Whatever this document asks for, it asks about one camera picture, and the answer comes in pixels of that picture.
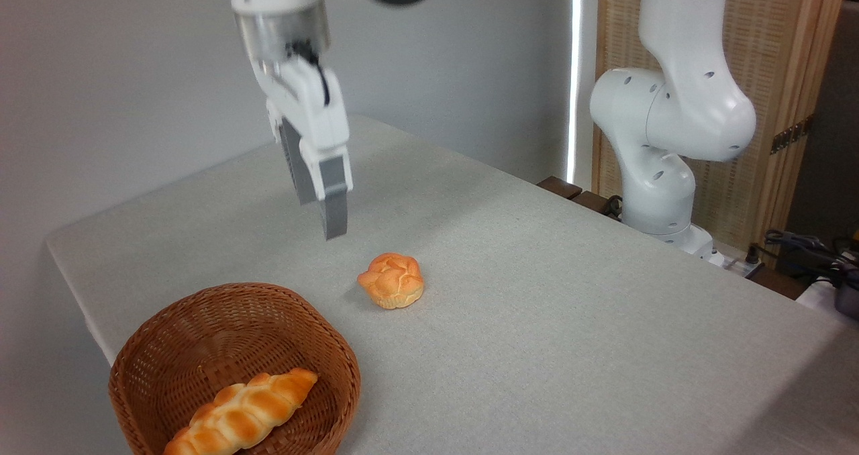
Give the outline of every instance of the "gray tablecloth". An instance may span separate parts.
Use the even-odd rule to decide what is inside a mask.
[[[484,164],[353,117],[349,234],[322,238],[271,145],[55,232],[108,360],[185,295],[297,291],[352,345],[343,453],[857,453],[859,336]],[[383,311],[377,254],[427,287]]]

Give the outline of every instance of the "brown wicker basket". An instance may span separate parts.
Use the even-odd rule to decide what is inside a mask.
[[[343,336],[283,287],[226,284],[169,305],[125,343],[108,387],[135,455],[160,455],[221,388],[296,366],[319,373],[307,400],[240,453],[334,453],[357,408],[358,363]]]

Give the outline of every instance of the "bread roll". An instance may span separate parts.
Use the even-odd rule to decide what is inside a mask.
[[[172,437],[164,455],[232,455],[250,448],[301,408],[316,380],[316,373],[295,368],[276,376],[263,372],[247,385],[226,387]]]
[[[392,252],[381,254],[358,277],[370,298],[385,309],[405,307],[423,295],[420,266],[412,257]]]

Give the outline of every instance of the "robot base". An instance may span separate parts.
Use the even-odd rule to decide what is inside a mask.
[[[707,262],[722,266],[725,256],[713,247],[713,237],[707,231],[693,223],[680,232],[668,235],[653,235],[666,244],[672,244],[687,254],[699,257]]]

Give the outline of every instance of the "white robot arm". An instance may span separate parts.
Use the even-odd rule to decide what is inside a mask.
[[[324,0],[230,1],[299,201],[319,201],[326,239],[343,235],[352,190],[349,125],[340,83],[319,63],[329,42]]]
[[[704,259],[712,237],[691,225],[695,178],[678,154],[731,160],[756,123],[725,61],[724,9],[725,0],[642,0],[638,33],[662,72],[608,70],[591,95],[620,162],[623,222]]]

